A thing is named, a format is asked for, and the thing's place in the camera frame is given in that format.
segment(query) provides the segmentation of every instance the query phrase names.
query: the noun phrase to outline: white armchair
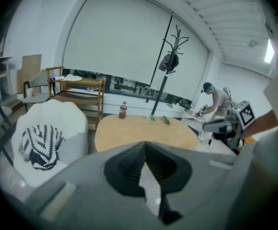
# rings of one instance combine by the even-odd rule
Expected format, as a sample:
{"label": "white armchair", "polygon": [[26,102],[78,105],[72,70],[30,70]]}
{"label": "white armchair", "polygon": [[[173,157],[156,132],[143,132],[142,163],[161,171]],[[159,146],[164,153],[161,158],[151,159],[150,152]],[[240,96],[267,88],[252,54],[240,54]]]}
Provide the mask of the white armchair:
{"label": "white armchair", "polygon": [[[31,162],[25,162],[18,151],[22,133],[34,125],[51,125],[62,131],[66,140],[58,151],[56,165],[47,171],[36,170]],[[12,137],[14,168],[24,177],[30,186],[40,186],[68,164],[84,157],[88,153],[88,121],[85,114],[72,102],[49,100],[34,104],[29,111],[18,119]]]}

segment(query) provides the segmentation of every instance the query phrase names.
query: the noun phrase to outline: paper cup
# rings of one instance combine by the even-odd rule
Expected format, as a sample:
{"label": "paper cup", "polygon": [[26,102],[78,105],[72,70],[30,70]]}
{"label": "paper cup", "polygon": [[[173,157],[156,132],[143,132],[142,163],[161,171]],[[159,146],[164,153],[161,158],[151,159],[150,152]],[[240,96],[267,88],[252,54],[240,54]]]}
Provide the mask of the paper cup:
{"label": "paper cup", "polygon": [[32,96],[33,96],[33,89],[32,89],[32,88],[27,89],[27,90],[26,90],[26,97],[27,97],[27,98],[30,98],[30,97],[32,97]]}

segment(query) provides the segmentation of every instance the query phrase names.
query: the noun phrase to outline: black and white blanket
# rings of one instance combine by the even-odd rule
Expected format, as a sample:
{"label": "black and white blanket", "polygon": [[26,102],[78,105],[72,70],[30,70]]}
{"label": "black and white blanket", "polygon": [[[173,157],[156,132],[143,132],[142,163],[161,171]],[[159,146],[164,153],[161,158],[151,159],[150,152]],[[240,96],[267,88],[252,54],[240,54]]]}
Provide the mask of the black and white blanket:
{"label": "black and white blanket", "polygon": [[57,162],[57,152],[64,141],[62,132],[51,125],[26,128],[19,147],[25,161],[31,161],[37,170],[50,170]]}

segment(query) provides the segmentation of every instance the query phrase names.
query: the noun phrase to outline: black coat rack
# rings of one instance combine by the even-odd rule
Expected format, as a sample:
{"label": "black coat rack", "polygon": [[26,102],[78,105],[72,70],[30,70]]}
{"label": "black coat rack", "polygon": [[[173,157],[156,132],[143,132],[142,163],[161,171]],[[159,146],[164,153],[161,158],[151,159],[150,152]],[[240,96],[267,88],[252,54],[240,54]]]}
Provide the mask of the black coat rack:
{"label": "black coat rack", "polygon": [[[178,29],[177,25],[176,25],[176,32],[177,32],[177,36],[174,36],[174,35],[171,35],[173,37],[175,37],[175,43],[174,43],[174,46],[172,44],[170,44],[167,40],[164,39],[165,42],[167,42],[170,46],[171,46],[171,49],[172,51],[168,51],[169,53],[171,53],[171,58],[170,58],[170,61],[169,61],[169,64],[167,66],[167,72],[163,78],[163,81],[162,81],[162,85],[160,87],[160,90],[158,92],[158,95],[157,95],[157,99],[156,99],[156,102],[155,102],[155,105],[153,107],[153,110],[152,110],[152,113],[151,115],[154,115],[155,111],[156,111],[156,108],[157,108],[157,105],[158,105],[158,102],[160,100],[160,97],[162,95],[162,92],[163,92],[163,89],[164,89],[164,86],[166,85],[166,82],[167,82],[167,78],[168,78],[168,74],[171,74],[173,72],[171,72],[171,66],[172,66],[172,63],[173,63],[173,59],[174,59],[174,56],[175,54],[180,54],[182,55],[183,53],[179,53],[177,50],[180,49],[179,46],[184,44],[185,42],[189,41],[189,37],[180,37],[181,35],[181,30]],[[183,38],[187,38],[184,42],[180,43],[179,44],[179,41]]]}

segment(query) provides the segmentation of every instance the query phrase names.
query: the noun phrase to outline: fluorescent light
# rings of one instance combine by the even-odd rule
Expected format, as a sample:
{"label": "fluorescent light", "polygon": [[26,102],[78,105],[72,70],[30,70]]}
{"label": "fluorescent light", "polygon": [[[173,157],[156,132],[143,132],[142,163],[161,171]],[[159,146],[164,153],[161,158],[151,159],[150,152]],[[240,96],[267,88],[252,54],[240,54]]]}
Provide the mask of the fluorescent light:
{"label": "fluorescent light", "polygon": [[274,50],[273,47],[271,45],[270,40],[268,41],[268,48],[267,48],[267,52],[266,52],[266,57],[265,57],[265,62],[270,64],[272,61],[272,58],[274,56]]}

